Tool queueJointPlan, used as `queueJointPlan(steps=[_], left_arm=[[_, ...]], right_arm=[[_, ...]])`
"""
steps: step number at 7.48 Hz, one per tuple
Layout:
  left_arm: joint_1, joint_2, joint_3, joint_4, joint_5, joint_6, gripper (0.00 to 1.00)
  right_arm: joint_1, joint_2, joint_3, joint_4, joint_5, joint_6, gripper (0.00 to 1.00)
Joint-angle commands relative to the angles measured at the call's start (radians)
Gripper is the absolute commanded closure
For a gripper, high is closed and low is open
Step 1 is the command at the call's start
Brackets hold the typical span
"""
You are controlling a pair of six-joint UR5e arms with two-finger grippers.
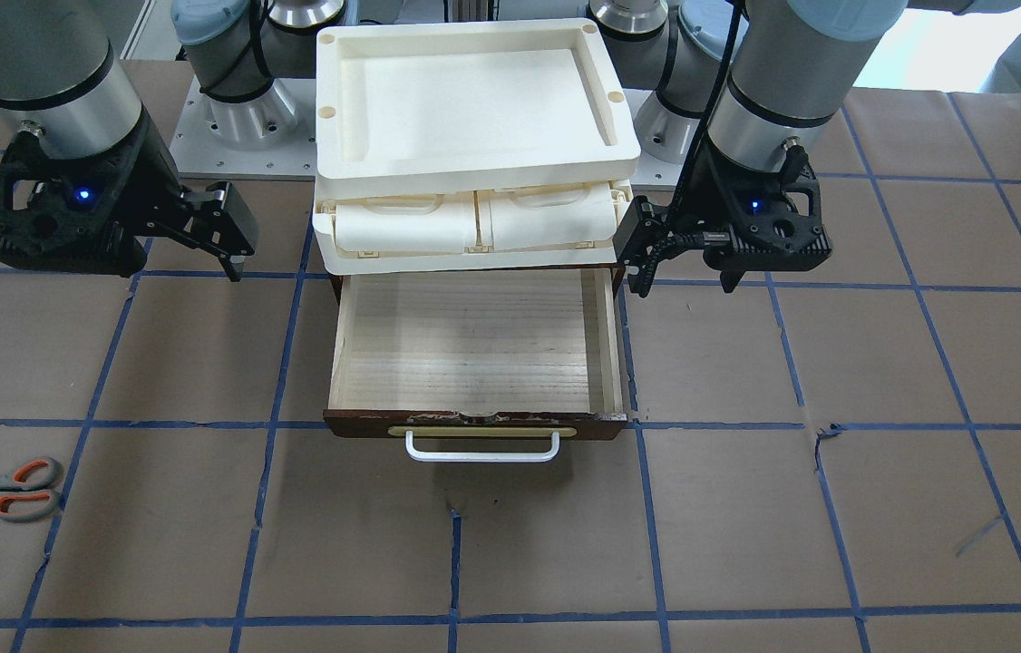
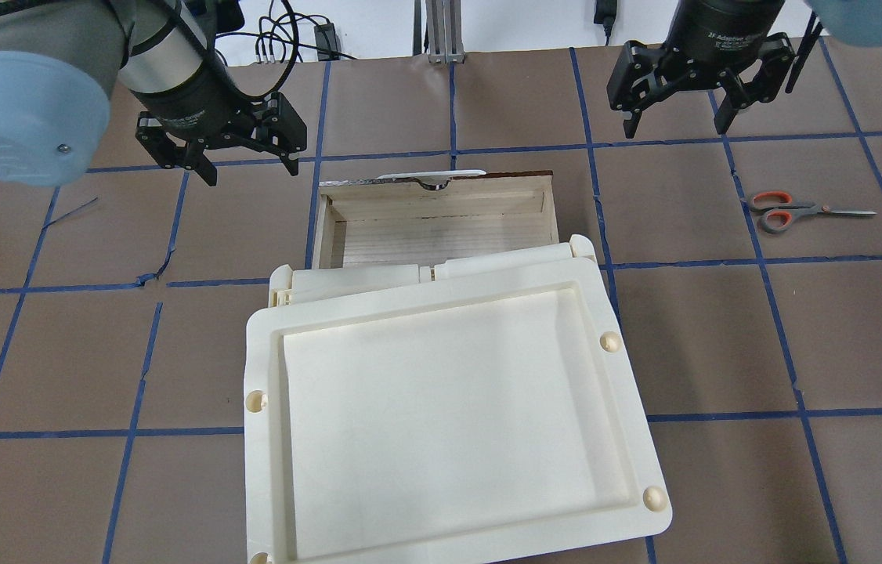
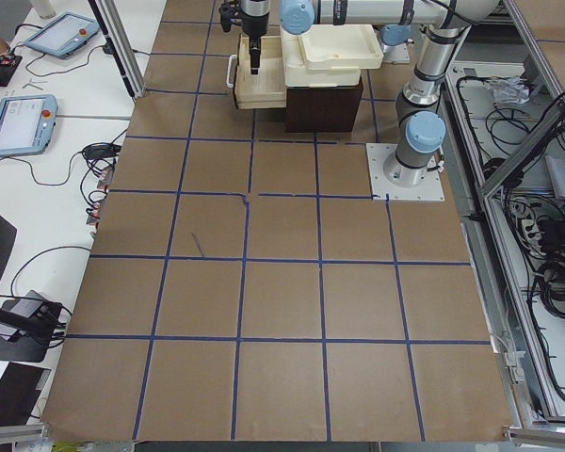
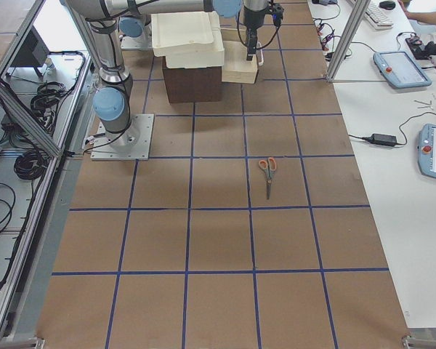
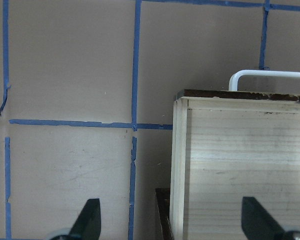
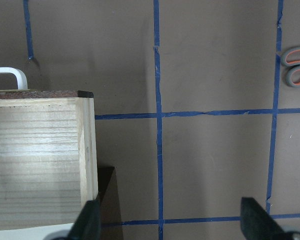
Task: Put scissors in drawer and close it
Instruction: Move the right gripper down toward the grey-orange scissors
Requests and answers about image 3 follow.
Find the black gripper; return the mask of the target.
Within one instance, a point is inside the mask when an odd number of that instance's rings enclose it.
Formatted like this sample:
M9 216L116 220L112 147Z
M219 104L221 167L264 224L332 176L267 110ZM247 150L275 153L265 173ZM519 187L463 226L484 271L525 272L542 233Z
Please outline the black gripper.
M241 0L243 32L250 37L250 74L258 75L261 64L261 37L267 33L269 0Z

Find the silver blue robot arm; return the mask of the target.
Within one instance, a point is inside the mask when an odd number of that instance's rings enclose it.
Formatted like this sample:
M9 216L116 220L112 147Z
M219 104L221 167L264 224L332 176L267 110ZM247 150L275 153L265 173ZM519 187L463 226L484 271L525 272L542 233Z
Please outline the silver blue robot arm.
M433 112L440 85L468 28L487 18L495 1L280 1L279 21L292 35L315 24L425 24L428 28L413 76L395 102L400 140L383 164L395 186L419 185L444 141L444 121Z

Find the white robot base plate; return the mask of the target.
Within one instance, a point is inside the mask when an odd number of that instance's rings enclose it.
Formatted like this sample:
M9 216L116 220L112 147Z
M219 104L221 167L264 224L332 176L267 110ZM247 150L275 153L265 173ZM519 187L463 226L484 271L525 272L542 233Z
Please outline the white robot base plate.
M421 169L407 169L396 160L396 144L365 145L371 196L375 201L443 202L441 175L432 156Z

